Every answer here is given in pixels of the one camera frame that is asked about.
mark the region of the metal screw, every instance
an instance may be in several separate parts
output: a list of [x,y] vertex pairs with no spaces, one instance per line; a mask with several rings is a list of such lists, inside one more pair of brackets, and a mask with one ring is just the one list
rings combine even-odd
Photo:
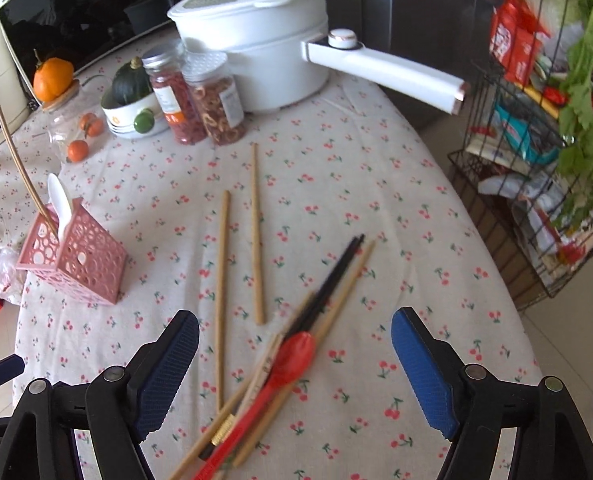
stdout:
[[36,395],[36,394],[39,394],[42,391],[44,391],[47,387],[48,387],[48,384],[43,379],[37,379],[32,384],[30,384],[30,387],[28,388],[28,390],[30,391],[31,394]]
[[563,382],[558,377],[547,377],[545,379],[545,387],[551,392],[559,392],[563,389]]
[[111,366],[103,372],[103,378],[108,383],[115,383],[123,378],[126,374],[126,369],[122,366]]
[[465,367],[465,374],[475,381],[480,381],[487,376],[487,370],[481,365],[467,365]]

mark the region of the pink utensil holder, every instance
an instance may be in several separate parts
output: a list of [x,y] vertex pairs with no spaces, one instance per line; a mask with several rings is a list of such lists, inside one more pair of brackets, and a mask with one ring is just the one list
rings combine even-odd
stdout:
[[[31,270],[71,298],[86,303],[116,304],[128,253],[83,207],[73,200],[72,220],[64,243],[50,232],[41,214],[23,244],[17,269]],[[58,227],[58,217],[48,205]]]

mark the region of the pumpkin stem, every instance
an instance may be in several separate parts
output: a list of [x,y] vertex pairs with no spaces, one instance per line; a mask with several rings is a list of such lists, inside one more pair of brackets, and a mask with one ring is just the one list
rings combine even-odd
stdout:
[[43,65],[43,62],[41,61],[41,58],[38,56],[36,48],[34,49],[34,55],[36,56],[36,68],[39,68],[41,67],[41,65]]
[[143,66],[143,61],[138,56],[132,58],[132,60],[130,61],[130,68],[132,70],[136,70],[137,68],[141,68],[142,66]]

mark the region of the jar label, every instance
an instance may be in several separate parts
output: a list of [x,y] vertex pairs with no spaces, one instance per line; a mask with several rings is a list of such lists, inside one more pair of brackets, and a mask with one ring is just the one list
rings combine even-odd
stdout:
[[223,103],[223,110],[230,128],[237,127],[243,121],[245,113],[243,112],[239,93],[236,91],[236,85],[232,83],[228,88],[218,94],[218,96]]
[[164,114],[177,114],[182,111],[171,86],[155,88],[154,93],[156,94],[156,98],[158,99]]

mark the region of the lid knob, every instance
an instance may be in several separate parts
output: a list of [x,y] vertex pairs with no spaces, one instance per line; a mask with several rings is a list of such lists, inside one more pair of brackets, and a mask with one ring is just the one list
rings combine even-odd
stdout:
[[356,48],[356,45],[358,45],[358,38],[353,30],[349,30],[348,28],[335,28],[327,35],[327,43],[333,48],[349,50],[351,48]]

